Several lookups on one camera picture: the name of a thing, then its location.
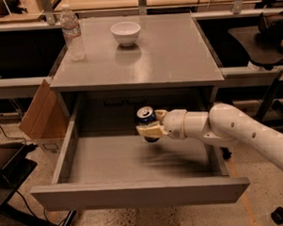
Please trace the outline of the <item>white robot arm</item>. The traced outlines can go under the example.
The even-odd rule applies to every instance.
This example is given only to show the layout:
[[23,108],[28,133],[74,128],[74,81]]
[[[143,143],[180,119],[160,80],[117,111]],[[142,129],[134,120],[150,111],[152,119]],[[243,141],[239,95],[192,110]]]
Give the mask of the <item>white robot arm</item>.
[[283,133],[255,121],[235,106],[218,103],[208,112],[143,106],[136,113],[136,130],[147,140],[195,138],[215,147],[242,141],[283,171]]

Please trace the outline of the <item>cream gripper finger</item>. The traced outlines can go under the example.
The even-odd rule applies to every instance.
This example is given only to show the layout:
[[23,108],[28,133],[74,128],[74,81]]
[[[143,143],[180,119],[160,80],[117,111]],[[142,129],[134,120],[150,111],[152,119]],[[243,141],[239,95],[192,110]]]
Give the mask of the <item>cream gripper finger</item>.
[[164,109],[156,109],[154,113],[157,121],[163,121],[168,112]]
[[136,130],[140,136],[149,138],[160,138],[167,135],[167,131],[159,122],[150,125],[137,125]]

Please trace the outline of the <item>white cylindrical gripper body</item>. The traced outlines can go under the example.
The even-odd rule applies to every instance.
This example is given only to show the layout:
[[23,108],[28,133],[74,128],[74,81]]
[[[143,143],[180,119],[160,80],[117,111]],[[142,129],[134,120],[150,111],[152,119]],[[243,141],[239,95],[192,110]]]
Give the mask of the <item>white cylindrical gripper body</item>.
[[173,109],[166,113],[163,126],[167,134],[173,139],[185,139],[184,119],[187,114],[185,109]]

